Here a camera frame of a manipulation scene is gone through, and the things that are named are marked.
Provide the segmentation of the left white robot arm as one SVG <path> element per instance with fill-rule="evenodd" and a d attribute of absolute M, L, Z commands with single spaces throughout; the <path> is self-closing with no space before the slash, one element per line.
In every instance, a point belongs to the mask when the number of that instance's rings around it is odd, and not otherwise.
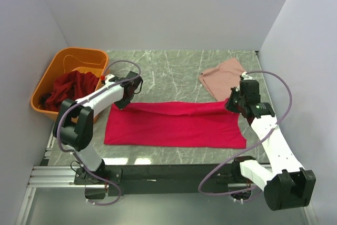
<path fill-rule="evenodd" d="M 125 78 L 108 74 L 101 81 L 103 86 L 77 100 L 65 99 L 61 103 L 53 129 L 59 148 L 72 152 L 78 162 L 90 172 L 104 177 L 105 162 L 91 145 L 94 118 L 114 104 L 123 109 L 141 89 L 143 79 L 130 71 Z"/>

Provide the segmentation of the bright pink t shirt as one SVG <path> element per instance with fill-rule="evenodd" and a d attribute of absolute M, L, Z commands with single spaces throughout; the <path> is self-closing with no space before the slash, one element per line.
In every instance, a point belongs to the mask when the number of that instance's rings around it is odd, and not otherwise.
<path fill-rule="evenodd" d="M 105 145 L 244 149 L 239 116 L 225 102 L 131 103 L 111 107 Z"/>

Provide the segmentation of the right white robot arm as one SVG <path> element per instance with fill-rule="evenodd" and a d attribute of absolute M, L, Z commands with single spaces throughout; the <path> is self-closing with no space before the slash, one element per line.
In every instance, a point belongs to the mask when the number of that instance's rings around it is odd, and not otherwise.
<path fill-rule="evenodd" d="M 271 166 L 268 170 L 251 156 L 239 156 L 232 163 L 235 179 L 246 178 L 258 186 L 273 211 L 308 206 L 316 182 L 315 174 L 306 170 L 291 151 L 271 105 L 261 102 L 258 81 L 241 76 L 238 87 L 231 91 L 226 109 L 247 120 Z"/>

